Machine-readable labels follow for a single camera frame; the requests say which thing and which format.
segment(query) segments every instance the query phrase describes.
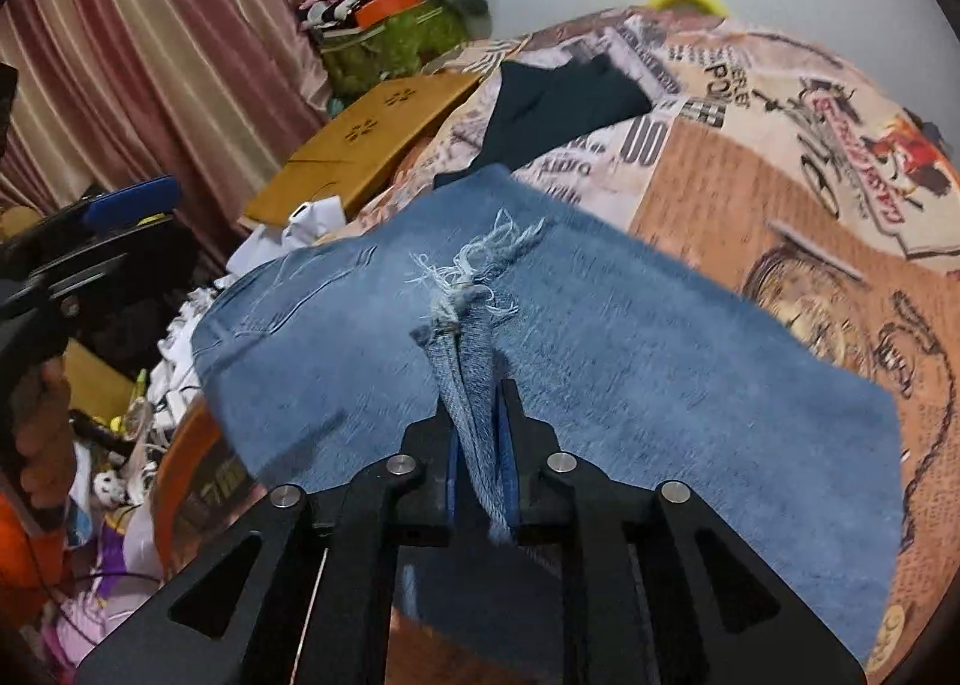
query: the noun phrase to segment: blue object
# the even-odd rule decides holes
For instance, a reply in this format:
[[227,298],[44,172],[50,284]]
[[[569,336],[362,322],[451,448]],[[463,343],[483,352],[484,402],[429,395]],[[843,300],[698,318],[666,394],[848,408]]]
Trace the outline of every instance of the blue object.
[[170,213],[179,205],[181,188],[173,175],[133,184],[91,199],[83,225],[93,234],[135,225],[147,216]]
[[[362,237],[248,274],[214,303],[193,348],[224,434],[268,485],[348,481],[395,451],[440,392],[497,536],[510,493],[493,463],[491,396],[494,380],[515,378],[527,414],[552,424],[565,450],[618,481],[688,482],[854,654],[872,648],[901,525],[889,394],[500,166]],[[559,583],[517,548],[484,541],[489,524],[443,557],[403,555],[419,619],[556,674]],[[479,554],[497,570],[474,568]],[[454,595],[433,592],[440,585]]]

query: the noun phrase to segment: bed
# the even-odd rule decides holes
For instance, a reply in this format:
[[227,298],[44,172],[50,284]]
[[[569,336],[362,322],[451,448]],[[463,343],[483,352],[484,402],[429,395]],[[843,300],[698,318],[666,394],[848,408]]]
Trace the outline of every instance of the bed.
[[[938,607],[960,566],[952,439],[960,183],[934,125],[850,63],[788,35],[608,10],[529,37],[472,43],[428,65],[480,72],[484,81],[340,234],[386,221],[434,175],[469,164],[504,58],[551,67],[597,53],[656,99],[654,111],[554,149],[515,178],[680,258],[766,309],[820,359],[894,396],[904,447],[901,552],[865,668],[871,683],[920,681],[947,635],[949,615]],[[191,432],[203,448],[184,447],[186,462],[168,457],[157,493],[157,539],[174,569],[262,493],[202,407],[184,426],[184,443]],[[398,622],[395,633],[391,682],[425,677],[424,648],[438,675],[454,655],[472,661],[477,677],[507,677],[427,629]]]

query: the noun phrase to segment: triangular cutout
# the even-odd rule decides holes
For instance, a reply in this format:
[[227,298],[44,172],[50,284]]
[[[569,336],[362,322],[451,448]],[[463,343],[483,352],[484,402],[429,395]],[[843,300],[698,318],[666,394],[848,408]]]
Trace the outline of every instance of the triangular cutout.
[[779,603],[712,530],[694,537],[728,633],[743,633],[779,612]]
[[220,639],[227,632],[260,545],[259,536],[243,539],[170,608],[170,619],[200,631],[209,639]]

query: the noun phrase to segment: metal screw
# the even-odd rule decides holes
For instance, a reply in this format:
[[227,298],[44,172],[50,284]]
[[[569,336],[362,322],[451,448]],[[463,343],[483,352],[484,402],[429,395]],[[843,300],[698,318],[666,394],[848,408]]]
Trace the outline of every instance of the metal screw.
[[395,477],[402,477],[402,475],[409,474],[409,472],[415,468],[416,460],[409,454],[395,454],[387,460],[387,471]]
[[683,482],[667,482],[661,487],[661,495],[671,503],[686,503],[690,500],[690,488]]
[[570,453],[553,453],[546,458],[546,464],[551,471],[569,474],[577,467],[577,458]]
[[280,487],[272,489],[270,503],[277,506],[278,509],[289,509],[291,506],[296,506],[302,496],[304,496],[304,493],[301,493],[299,487],[294,487],[292,484],[281,484]]
[[73,319],[80,313],[80,300],[76,295],[68,295],[61,303],[61,314],[67,319]]

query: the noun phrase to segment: curtain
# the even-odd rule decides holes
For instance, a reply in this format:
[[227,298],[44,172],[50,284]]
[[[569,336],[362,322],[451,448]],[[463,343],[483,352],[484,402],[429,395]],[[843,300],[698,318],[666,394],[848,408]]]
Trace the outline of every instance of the curtain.
[[326,74],[300,0],[8,0],[20,72],[0,198],[42,213],[96,181],[174,175],[181,218],[222,262],[244,203],[323,124]]

